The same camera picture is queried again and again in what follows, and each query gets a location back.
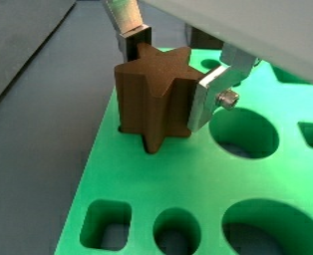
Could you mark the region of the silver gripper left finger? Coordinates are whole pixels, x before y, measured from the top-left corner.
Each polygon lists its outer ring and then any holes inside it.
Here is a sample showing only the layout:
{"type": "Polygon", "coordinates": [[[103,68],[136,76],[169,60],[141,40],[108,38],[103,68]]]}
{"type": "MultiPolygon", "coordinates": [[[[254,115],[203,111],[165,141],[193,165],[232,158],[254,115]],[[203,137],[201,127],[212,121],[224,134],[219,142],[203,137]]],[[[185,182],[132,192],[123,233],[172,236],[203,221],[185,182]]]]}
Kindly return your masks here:
{"type": "Polygon", "coordinates": [[[104,0],[124,61],[137,58],[137,43],[152,42],[152,28],[144,23],[137,0],[104,0]]]}

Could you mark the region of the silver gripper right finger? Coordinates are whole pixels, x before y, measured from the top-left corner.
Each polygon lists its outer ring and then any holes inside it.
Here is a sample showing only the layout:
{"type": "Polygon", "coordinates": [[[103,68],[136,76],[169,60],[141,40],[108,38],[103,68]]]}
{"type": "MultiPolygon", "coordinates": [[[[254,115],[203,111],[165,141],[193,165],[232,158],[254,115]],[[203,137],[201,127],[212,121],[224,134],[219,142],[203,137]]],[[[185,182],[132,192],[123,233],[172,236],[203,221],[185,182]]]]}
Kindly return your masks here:
{"type": "Polygon", "coordinates": [[[231,87],[248,77],[258,58],[224,43],[219,60],[223,66],[211,70],[196,83],[187,121],[191,131],[197,131],[205,125],[219,107],[227,110],[234,108],[239,95],[231,87]]]}

